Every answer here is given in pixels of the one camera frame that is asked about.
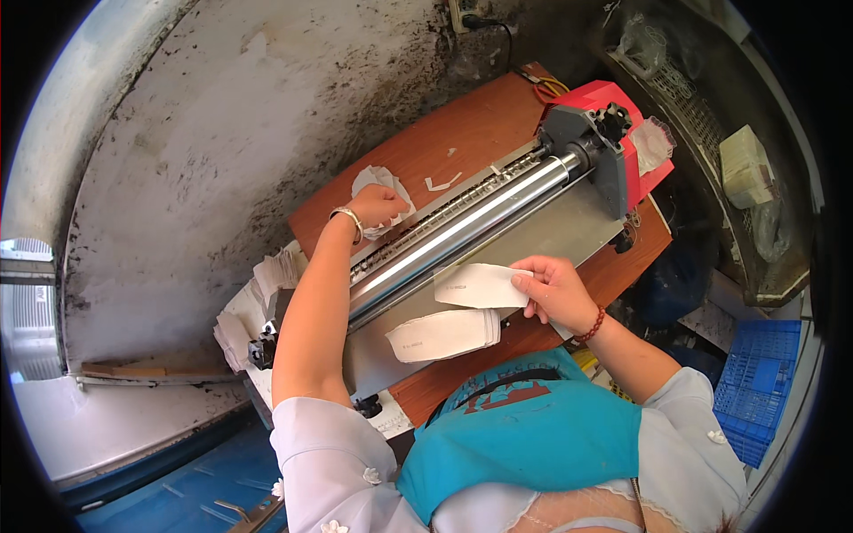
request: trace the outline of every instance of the woman's left hand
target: woman's left hand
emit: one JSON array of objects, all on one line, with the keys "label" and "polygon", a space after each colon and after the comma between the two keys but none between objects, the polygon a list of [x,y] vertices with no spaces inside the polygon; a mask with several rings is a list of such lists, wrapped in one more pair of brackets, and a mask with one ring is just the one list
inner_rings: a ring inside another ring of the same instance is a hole
[{"label": "woman's left hand", "polygon": [[356,213],[365,229],[376,228],[380,224],[390,226],[392,218],[409,210],[409,204],[400,198],[397,191],[376,183],[360,190],[346,206]]}]

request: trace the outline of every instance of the black power cord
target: black power cord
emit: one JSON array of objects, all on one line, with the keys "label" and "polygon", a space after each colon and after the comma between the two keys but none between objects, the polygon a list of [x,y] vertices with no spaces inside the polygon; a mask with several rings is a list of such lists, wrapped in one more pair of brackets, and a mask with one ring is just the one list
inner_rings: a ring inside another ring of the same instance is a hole
[{"label": "black power cord", "polygon": [[507,32],[507,37],[509,37],[509,50],[507,54],[507,72],[513,66],[513,33],[509,31],[509,26],[495,19],[483,19],[478,17],[475,14],[466,14],[462,17],[462,25],[468,28],[469,30],[478,30],[480,28],[486,28],[489,26],[500,26]]}]

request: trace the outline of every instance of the metal shaft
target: metal shaft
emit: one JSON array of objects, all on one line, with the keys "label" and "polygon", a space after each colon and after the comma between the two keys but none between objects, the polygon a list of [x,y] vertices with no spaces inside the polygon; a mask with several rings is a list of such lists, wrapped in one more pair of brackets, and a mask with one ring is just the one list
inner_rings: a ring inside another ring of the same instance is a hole
[{"label": "metal shaft", "polygon": [[434,230],[418,246],[380,266],[350,290],[349,329],[372,320],[408,293],[413,284],[431,278],[434,269],[457,260],[472,244],[517,222],[520,211],[553,196],[586,171],[583,166],[571,152],[562,159],[550,156]]}]

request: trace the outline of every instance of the blue container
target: blue container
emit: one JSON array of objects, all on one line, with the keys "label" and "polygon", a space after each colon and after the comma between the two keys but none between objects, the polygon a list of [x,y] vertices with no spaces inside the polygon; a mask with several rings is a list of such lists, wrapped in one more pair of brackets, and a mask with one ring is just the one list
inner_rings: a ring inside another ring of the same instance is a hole
[{"label": "blue container", "polygon": [[799,320],[738,324],[714,392],[714,414],[741,461],[758,468],[776,435],[797,365]]}]

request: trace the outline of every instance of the red beaded bracelet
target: red beaded bracelet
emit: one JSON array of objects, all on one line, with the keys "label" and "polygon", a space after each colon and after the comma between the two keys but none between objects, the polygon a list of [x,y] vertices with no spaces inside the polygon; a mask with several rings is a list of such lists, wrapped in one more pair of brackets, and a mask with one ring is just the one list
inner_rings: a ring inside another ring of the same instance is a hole
[{"label": "red beaded bracelet", "polygon": [[593,338],[593,336],[598,333],[598,328],[601,327],[601,323],[604,322],[605,315],[604,308],[600,305],[598,306],[598,319],[595,321],[595,325],[584,335],[577,336],[575,335],[575,340],[577,342],[586,342]]}]

